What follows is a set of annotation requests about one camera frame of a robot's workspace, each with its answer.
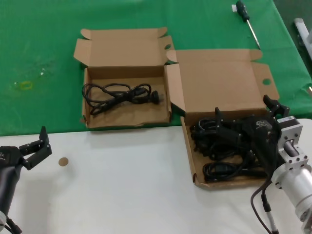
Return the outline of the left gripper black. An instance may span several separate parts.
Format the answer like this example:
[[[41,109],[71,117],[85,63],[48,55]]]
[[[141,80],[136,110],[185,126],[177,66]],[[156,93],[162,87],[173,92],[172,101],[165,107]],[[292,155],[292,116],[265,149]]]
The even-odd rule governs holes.
[[[22,153],[34,153],[23,162]],[[46,127],[42,126],[39,134],[39,140],[18,147],[1,146],[0,147],[0,170],[4,169],[22,169],[23,166],[27,170],[31,170],[39,163],[44,161],[52,154],[52,149],[49,144],[49,137],[46,132]]]

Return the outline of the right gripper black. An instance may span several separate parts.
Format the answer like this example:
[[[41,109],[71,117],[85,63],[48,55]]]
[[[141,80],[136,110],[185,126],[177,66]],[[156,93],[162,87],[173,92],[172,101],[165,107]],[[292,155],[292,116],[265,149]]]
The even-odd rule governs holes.
[[[289,107],[282,105],[276,99],[264,95],[263,102],[268,108],[267,117],[282,118],[289,115]],[[242,131],[248,139],[251,149],[258,161],[269,175],[277,168],[278,164],[278,137],[279,133],[273,121],[266,117],[250,116],[242,120]],[[237,119],[225,119],[218,107],[215,107],[216,134],[227,140],[230,144],[241,147],[242,134],[238,130]]]

